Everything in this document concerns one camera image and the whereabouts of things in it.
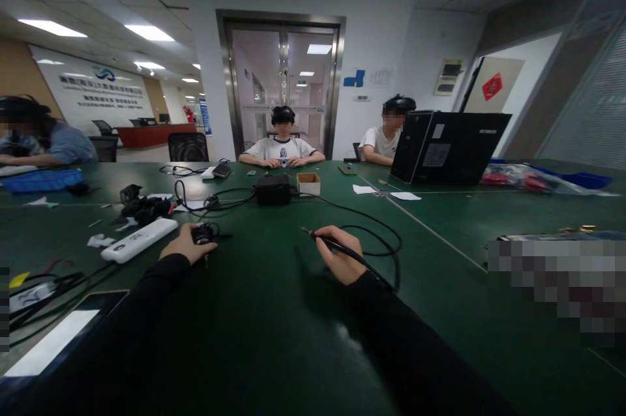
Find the white t-shirt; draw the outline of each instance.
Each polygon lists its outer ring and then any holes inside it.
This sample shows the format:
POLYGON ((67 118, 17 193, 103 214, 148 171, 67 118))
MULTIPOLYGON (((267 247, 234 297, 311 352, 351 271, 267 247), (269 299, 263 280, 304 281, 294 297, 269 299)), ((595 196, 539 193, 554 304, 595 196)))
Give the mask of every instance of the white t-shirt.
POLYGON ((392 140, 388 140, 385 137, 382 126, 379 128, 369 128, 363 140, 359 145, 360 149, 363 149, 364 145, 371 145, 374 148, 374 153, 394 158, 396 155, 396 149, 398 148, 398 141, 400 140, 400 131, 397 130, 392 140))
POLYGON ((250 154, 262 160, 275 158, 280 162, 283 167, 285 167, 287 166, 287 161, 291 157, 308 157, 309 155, 312 155, 313 152, 317 151, 317 149, 314 149, 305 141, 299 138, 290 138, 286 141, 278 141, 274 138, 265 138, 261 139, 244 153, 250 154))

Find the red diamond sign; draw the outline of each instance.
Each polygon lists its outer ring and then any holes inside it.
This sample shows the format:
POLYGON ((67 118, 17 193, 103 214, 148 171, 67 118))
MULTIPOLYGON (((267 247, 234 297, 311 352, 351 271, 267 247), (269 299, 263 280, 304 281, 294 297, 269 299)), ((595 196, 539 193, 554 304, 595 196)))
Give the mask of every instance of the red diamond sign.
POLYGON ((500 90, 502 90, 502 76, 498 72, 483 85, 484 100, 491 100, 500 90))

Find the hand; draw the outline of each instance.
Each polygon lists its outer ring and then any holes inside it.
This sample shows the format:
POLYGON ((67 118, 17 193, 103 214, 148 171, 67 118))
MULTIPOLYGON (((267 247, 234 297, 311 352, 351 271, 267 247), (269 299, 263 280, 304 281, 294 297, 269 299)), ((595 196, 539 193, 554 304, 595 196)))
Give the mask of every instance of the hand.
POLYGON ((15 159, 12 155, 0 155, 0 165, 11 165, 11 161, 15 159))
POLYGON ((193 265, 196 261, 202 258, 204 255, 212 252, 217 248, 217 243, 207 243, 206 245, 196 245, 191 238, 191 229, 196 228, 195 224, 183 224, 181 227, 181 233, 178 238, 175 238, 170 242, 168 246, 163 248, 159 259, 172 253, 180 253, 189 260, 189 263, 193 265))
MULTIPOLYGON (((335 226, 322 227, 315 233, 316 235, 327 235, 332 237, 337 240, 337 243, 341 243, 363 256, 363 250, 361 250, 361 243, 359 242, 359 239, 335 226)), ((367 271, 367 268, 354 258, 351 258, 343 253, 335 254, 331 252, 322 239, 316 239, 315 243, 318 246, 318 251, 320 252, 321 257, 331 269, 333 275, 339 279, 343 285, 349 286, 353 282, 356 282, 356 280, 360 278, 365 271, 367 271)))
POLYGON ((301 158, 298 156, 293 156, 291 157, 289 160, 287 160, 287 166, 291 167, 291 168, 296 168, 299 166, 304 166, 306 165, 308 162, 306 161, 305 158, 301 158))
POLYGON ((259 165, 268 168, 278 168, 280 166, 280 162, 275 158, 268 158, 267 160, 259 161, 259 165))

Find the green workbench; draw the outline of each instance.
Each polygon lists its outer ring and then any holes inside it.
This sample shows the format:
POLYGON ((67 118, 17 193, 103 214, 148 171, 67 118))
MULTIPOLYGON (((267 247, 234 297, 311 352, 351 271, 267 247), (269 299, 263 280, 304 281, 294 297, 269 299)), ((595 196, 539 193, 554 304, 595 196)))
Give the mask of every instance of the green workbench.
MULTIPOLYGON (((201 168, 205 164, 178 164, 201 168)), ((259 167, 231 164, 227 179, 187 177, 188 200, 202 200, 219 190, 249 187, 264 173, 259 167), (247 176, 256 170, 255 177, 247 176)), ((620 357, 581 347, 546 347, 537 337, 556 336, 555 320, 529 316, 495 318, 492 303, 507 296, 490 284, 480 266, 484 245, 497 236, 555 231, 594 223, 603 230, 624 230, 622 198, 544 196, 489 186, 411 186, 421 201, 356 195, 352 184, 385 188, 378 179, 404 188, 389 169, 354 164, 358 176, 342 175, 337 162, 294 170, 315 172, 321 195, 370 214, 402 236, 402 288, 399 296, 450 343, 522 413, 616 413, 626 379, 620 357), (527 329, 529 333, 518 333, 527 329)), ((89 273, 102 265, 100 252, 87 248, 90 236, 125 236, 109 225, 121 210, 119 191, 134 183, 141 194, 172 193, 175 179, 159 173, 162 164, 83 166, 85 180, 98 188, 77 198, 66 192, 47 194, 54 209, 22 207, 40 195, 11 196, 0 191, 0 248, 14 276, 40 271, 51 260, 66 258, 89 273), (93 228, 88 225, 103 221, 93 228)), ((241 199, 244 192, 229 193, 241 199)), ((298 226, 358 224, 395 245, 379 224, 312 198, 289 205, 246 205, 210 213, 222 230, 232 232, 201 261, 175 292, 157 332, 147 346, 154 367, 138 383, 133 413, 398 413, 395 400, 367 353, 342 288, 333 280, 314 243, 298 226)), ((191 222, 189 213, 174 218, 191 222)), ((381 245, 354 232, 364 250, 381 245)), ((96 290, 132 288, 153 264, 174 233, 116 268, 96 290)), ((389 257, 371 258, 387 278, 389 257)), ((37 326, 20 330, 12 341, 37 326)), ((43 333, 15 346, 0 358, 4 372, 43 333)))

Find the reception desk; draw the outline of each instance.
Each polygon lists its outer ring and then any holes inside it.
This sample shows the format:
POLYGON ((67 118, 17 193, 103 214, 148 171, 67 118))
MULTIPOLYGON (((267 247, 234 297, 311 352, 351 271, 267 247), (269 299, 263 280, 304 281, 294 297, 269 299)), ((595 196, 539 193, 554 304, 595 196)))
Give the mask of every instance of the reception desk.
POLYGON ((119 139, 125 149, 148 149, 156 145, 166 144, 168 136, 173 132, 195 132, 196 125, 156 125, 140 127, 116 127, 119 139))

